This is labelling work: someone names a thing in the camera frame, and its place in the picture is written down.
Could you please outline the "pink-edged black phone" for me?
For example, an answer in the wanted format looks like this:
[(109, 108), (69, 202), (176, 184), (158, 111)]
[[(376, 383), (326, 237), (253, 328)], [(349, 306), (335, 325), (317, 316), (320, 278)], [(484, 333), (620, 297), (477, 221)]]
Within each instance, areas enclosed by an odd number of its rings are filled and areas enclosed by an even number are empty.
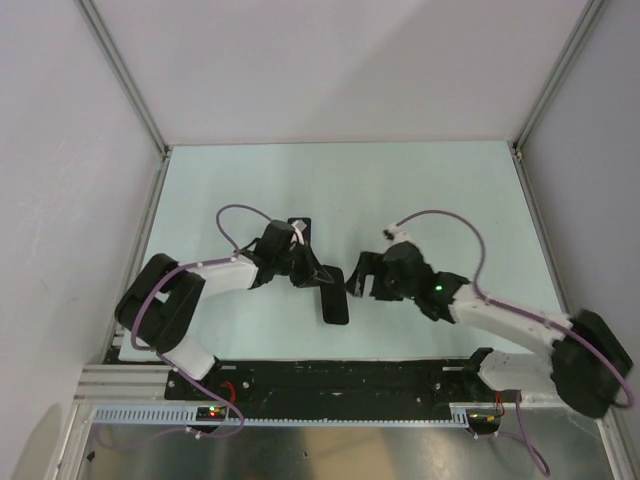
[(349, 310), (343, 271), (330, 265), (323, 265), (323, 269), (332, 282), (320, 285), (322, 320), (328, 325), (345, 326), (349, 323)]

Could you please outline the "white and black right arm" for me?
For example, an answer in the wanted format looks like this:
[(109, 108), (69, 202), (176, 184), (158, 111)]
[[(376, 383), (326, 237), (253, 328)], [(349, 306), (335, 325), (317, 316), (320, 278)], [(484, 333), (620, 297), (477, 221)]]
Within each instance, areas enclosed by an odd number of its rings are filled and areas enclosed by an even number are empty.
[(549, 378), (559, 397), (578, 413), (599, 419), (630, 396), (626, 379), (631, 357), (597, 313), (536, 313), (482, 293), (469, 279), (436, 272), (409, 241), (383, 253), (363, 252), (346, 281), (354, 297), (411, 300), (423, 315), (487, 331), (517, 344), (550, 364)]

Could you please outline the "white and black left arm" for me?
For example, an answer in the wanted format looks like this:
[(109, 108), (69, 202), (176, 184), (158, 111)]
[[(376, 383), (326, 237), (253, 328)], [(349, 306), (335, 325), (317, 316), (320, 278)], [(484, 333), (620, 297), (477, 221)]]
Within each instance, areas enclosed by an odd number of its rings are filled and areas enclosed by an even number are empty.
[(303, 235), (303, 221), (270, 221), (262, 235), (231, 256), (181, 264), (160, 253), (152, 256), (119, 300), (114, 316), (130, 333), (132, 347), (152, 351), (187, 375), (187, 387), (201, 399), (214, 397), (222, 376), (216, 356), (188, 334), (204, 297), (262, 287), (276, 276), (295, 288), (332, 286)]

